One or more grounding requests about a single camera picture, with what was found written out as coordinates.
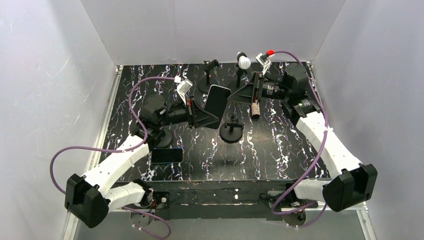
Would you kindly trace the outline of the black phone blue edge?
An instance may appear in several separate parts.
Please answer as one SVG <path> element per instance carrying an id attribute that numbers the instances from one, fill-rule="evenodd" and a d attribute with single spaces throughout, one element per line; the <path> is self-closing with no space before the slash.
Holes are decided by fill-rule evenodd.
<path id="1" fill-rule="evenodd" d="M 184 158 L 182 148 L 155 148 L 151 152 L 152 164 L 174 164 L 181 163 Z"/>

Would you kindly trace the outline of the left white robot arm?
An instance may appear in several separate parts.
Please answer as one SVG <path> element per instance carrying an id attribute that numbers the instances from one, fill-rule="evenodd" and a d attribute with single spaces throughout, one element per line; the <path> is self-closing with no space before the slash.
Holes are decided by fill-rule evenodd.
<path id="1" fill-rule="evenodd" d="M 208 96 L 204 106 L 193 97 L 167 106 L 163 96 L 150 95 L 140 111 L 143 129 L 138 124 L 118 148 L 93 169 L 79 176 L 73 174 L 66 183 L 65 208 L 87 227 L 98 226 L 108 213 L 131 204 L 148 204 L 153 188 L 142 180 L 114 187 L 115 182 L 138 160 L 153 150 L 165 149 L 162 159 L 175 163 L 179 157 L 167 148 L 173 135 L 169 125 L 187 122 L 193 129 L 217 129 L 227 107 L 226 97 Z"/>

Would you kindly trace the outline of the black phone silver edge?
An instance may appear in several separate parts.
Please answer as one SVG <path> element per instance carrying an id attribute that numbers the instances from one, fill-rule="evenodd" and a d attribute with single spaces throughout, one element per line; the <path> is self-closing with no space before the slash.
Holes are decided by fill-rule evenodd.
<path id="1" fill-rule="evenodd" d="M 228 98 L 232 91 L 223 86 L 211 85 L 207 94 L 204 110 L 210 114 L 222 119 L 228 104 Z"/>

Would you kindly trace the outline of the black phone stand front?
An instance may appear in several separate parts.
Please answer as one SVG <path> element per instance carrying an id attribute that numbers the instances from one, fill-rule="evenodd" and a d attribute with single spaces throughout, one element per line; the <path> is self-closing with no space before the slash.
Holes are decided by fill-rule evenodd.
<path id="1" fill-rule="evenodd" d="M 152 142 L 153 148 L 164 149 L 168 148 L 173 142 L 173 134 L 169 129 L 161 129 L 155 134 Z"/>

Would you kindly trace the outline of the black phone stand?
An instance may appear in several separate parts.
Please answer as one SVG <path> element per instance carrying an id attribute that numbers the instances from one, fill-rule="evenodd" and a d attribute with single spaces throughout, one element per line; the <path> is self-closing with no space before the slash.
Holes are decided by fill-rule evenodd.
<path id="1" fill-rule="evenodd" d="M 169 129 L 161 129 L 155 134 L 152 142 L 153 148 L 164 149 L 168 148 L 173 142 L 173 134 Z"/>
<path id="2" fill-rule="evenodd" d="M 225 121 L 219 128 L 219 136 L 225 143 L 237 143 L 243 137 L 244 127 L 245 124 L 232 115 L 230 120 Z"/>

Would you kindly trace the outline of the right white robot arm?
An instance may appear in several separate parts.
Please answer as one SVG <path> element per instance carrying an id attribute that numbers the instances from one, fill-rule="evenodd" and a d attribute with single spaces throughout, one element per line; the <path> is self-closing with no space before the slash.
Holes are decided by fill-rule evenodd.
<path id="1" fill-rule="evenodd" d="M 316 160 L 323 160 L 331 177 L 330 181 L 309 179 L 304 173 L 286 186 L 271 208 L 282 200 L 311 200 L 340 212 L 372 197 L 378 171 L 372 164 L 363 164 L 340 141 L 320 102 L 307 95 L 311 86 L 305 66 L 290 63 L 280 81 L 272 81 L 267 73 L 254 72 L 249 83 L 232 93 L 229 100 L 249 105 L 262 98 L 279 100 L 285 117 L 316 149 Z"/>

